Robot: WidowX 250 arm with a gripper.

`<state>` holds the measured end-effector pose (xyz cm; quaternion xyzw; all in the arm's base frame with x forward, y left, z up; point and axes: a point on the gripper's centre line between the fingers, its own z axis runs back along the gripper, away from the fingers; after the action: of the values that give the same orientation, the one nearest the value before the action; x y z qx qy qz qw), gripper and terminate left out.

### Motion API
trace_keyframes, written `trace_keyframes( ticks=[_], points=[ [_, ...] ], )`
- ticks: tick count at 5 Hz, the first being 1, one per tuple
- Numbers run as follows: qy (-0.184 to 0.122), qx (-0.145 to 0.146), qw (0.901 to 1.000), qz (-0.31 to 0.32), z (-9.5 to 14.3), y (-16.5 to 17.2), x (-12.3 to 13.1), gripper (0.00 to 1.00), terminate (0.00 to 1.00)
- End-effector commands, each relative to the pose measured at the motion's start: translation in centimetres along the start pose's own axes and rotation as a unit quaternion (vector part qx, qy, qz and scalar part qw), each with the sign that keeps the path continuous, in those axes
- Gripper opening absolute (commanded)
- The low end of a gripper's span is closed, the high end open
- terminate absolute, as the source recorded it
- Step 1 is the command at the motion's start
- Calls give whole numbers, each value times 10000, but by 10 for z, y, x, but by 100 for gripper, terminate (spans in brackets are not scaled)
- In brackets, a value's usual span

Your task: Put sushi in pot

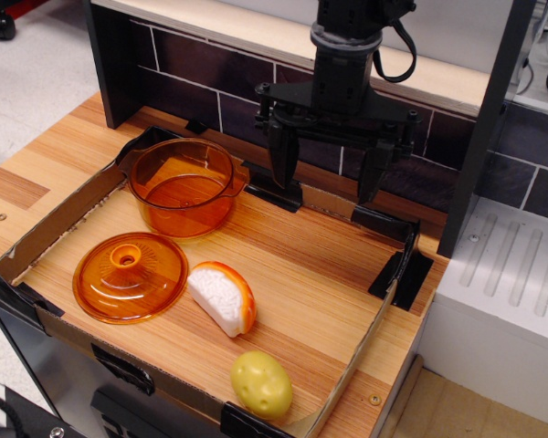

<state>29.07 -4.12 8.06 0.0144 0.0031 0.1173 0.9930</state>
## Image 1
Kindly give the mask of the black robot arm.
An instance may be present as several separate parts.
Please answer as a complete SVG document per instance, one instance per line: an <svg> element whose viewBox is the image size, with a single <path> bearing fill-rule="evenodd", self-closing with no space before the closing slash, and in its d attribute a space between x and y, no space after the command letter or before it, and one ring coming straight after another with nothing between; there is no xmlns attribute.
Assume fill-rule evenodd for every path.
<svg viewBox="0 0 548 438"><path fill-rule="evenodd" d="M390 166L414 149L416 127L422 118L371 86L376 72L390 83L412 75L384 73L379 47L383 30L392 27L411 54L412 37L401 19L415 11L412 1L321 1L311 27L316 47L311 81L257 86L260 108L256 125L268 138L273 181L287 187L296 171L300 140L338 144L363 152L357 196L372 201Z"/></svg>

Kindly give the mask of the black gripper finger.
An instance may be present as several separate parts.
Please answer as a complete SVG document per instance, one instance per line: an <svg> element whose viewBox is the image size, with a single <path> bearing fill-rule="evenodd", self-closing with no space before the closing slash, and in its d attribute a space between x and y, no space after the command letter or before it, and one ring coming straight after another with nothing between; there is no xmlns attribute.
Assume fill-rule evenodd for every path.
<svg viewBox="0 0 548 438"><path fill-rule="evenodd" d="M270 120L268 149L273 180L278 186L287 188L299 159L300 145L296 130L278 120Z"/></svg>
<svg viewBox="0 0 548 438"><path fill-rule="evenodd" d="M394 149L391 141L378 141L365 151L358 178L358 204L371 202L375 198L393 162Z"/></svg>

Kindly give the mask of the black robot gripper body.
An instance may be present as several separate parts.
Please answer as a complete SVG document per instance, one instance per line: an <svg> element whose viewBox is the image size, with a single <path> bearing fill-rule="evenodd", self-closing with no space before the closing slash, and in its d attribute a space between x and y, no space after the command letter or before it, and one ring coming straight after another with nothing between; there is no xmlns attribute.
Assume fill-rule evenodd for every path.
<svg viewBox="0 0 548 438"><path fill-rule="evenodd" d="M311 28L316 46L312 79L284 84L261 83L256 125L268 137L269 121L292 127L300 140L344 144L366 151L378 141L395 145L394 158L409 157L421 117L396 101L380 96L370 84L373 71L391 83L408 79L385 74L379 47L385 27L392 27L412 56L412 37L400 21L317 21Z"/></svg>

